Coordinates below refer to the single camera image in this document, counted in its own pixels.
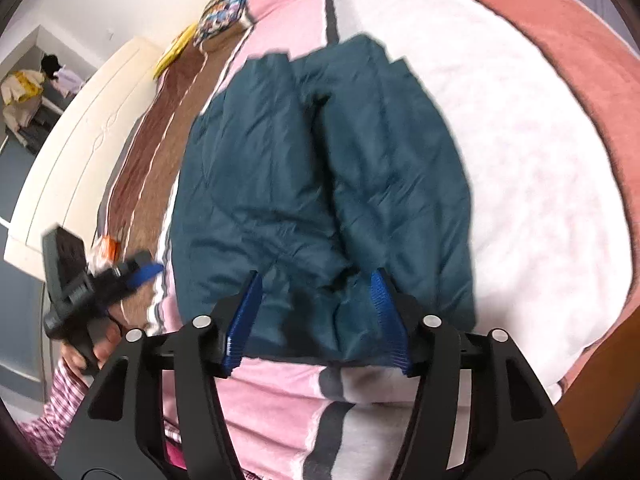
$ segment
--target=yellow pillow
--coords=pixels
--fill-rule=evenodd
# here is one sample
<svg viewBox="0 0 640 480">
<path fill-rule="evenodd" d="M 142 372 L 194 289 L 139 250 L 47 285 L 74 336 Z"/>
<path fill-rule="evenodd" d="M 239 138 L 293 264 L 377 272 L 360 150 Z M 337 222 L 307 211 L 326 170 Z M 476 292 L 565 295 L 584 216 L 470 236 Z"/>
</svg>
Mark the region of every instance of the yellow pillow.
<svg viewBox="0 0 640 480">
<path fill-rule="evenodd" d="M 189 25 L 189 27 L 185 28 L 180 33 L 180 35 L 175 38 L 175 40 L 171 42 L 171 45 L 169 45 L 167 50 L 164 51 L 164 54 L 162 54 L 162 57 L 156 65 L 156 68 L 154 70 L 154 79 L 158 79 L 162 75 L 162 72 L 164 72 L 169 67 L 169 65 L 171 65 L 171 63 L 173 63 L 178 58 L 178 56 L 180 56 L 184 48 L 191 41 L 191 38 L 193 38 L 193 35 L 196 32 L 196 28 L 198 28 L 198 24 L 192 23 L 191 25 Z"/>
</svg>

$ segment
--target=beige clothing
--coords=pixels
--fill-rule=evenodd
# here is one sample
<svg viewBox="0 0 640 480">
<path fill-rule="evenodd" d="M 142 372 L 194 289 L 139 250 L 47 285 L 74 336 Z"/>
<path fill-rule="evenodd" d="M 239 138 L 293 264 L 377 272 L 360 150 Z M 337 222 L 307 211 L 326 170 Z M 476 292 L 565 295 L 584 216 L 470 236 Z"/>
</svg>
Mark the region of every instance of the beige clothing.
<svg viewBox="0 0 640 480">
<path fill-rule="evenodd" d="M 5 105 L 21 103 L 42 94 L 44 74 L 36 70 L 18 70 L 0 85 Z"/>
<path fill-rule="evenodd" d="M 26 128 L 42 104 L 42 97 L 33 97 L 22 103 L 12 103 L 2 110 L 4 124 L 18 134 L 20 128 Z"/>
</svg>

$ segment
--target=dark teal jacket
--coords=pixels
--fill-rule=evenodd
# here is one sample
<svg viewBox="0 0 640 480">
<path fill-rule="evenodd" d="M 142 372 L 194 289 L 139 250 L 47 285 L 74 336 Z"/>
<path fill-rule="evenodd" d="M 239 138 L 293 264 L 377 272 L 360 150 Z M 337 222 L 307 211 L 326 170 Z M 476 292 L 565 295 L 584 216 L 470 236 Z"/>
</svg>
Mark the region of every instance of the dark teal jacket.
<svg viewBox="0 0 640 480">
<path fill-rule="evenodd" d="M 474 326 L 470 196 L 456 147 L 406 63 L 366 36 L 248 60 L 191 130 L 171 227 L 183 321 L 264 299 L 246 355 L 386 364 L 370 274 L 425 314 Z"/>
</svg>

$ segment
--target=blue gripper pad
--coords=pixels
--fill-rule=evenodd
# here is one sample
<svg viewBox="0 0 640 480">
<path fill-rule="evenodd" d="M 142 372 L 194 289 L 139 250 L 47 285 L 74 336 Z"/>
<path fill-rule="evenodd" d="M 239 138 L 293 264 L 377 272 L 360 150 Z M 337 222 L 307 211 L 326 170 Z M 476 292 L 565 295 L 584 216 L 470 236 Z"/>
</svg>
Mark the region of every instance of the blue gripper pad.
<svg viewBox="0 0 640 480">
<path fill-rule="evenodd" d="M 378 314 L 378 324 L 382 330 L 383 338 L 389 346 L 393 363 L 402 370 L 403 374 L 407 375 L 412 366 L 409 338 L 394 304 L 392 293 L 388 290 L 380 270 L 376 270 L 371 275 L 370 294 Z"/>
<path fill-rule="evenodd" d="M 249 339 L 261 302 L 262 277 L 260 274 L 256 274 L 247 287 L 226 334 L 226 355 L 222 360 L 222 367 L 229 374 L 240 365 L 244 346 Z"/>
<path fill-rule="evenodd" d="M 157 262 L 140 267 L 127 281 L 129 290 L 136 290 L 140 285 L 156 277 L 164 270 L 164 265 Z"/>
</svg>

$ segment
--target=bed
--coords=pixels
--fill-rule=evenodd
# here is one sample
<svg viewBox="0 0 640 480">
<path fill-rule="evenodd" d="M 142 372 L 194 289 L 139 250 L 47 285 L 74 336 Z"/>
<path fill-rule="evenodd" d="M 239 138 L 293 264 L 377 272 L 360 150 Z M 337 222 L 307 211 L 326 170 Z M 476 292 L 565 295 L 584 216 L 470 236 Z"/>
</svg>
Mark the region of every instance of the bed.
<svg viewBox="0 0 640 480">
<path fill-rule="evenodd" d="M 248 0 L 249 23 L 201 50 L 187 46 L 157 86 L 150 70 L 160 49 L 132 40 L 81 91 L 38 156 L 5 259 L 42 279 L 40 234 L 56 222 L 86 245 L 109 234 L 122 254 L 149 248 L 167 272 L 123 312 L 149 333 L 176 330 L 169 230 L 191 123 L 249 57 L 284 50 L 297 58 L 369 33 L 392 59 L 408 60 L 462 154 L 474 194 L 476 330 L 503 326 L 516 338 L 585 464 L 640 382 L 638 364 L 621 358 L 640 350 L 640 61 L 575 0 L 530 1 Z M 407 8 L 429 11 L 417 21 Z M 322 468 L 324 478 L 382 478 L 415 394 L 415 384 L 399 380 L 388 370 L 251 359 L 219 393 L 245 469 L 273 480 L 314 478 Z M 165 413 L 175 418 L 171 389 L 168 378 Z M 248 416 L 255 399 L 265 420 L 288 416 L 278 404 L 285 392 L 300 415 L 286 419 L 286 437 L 280 425 Z M 376 434 L 380 420 L 393 430 Z"/>
</svg>

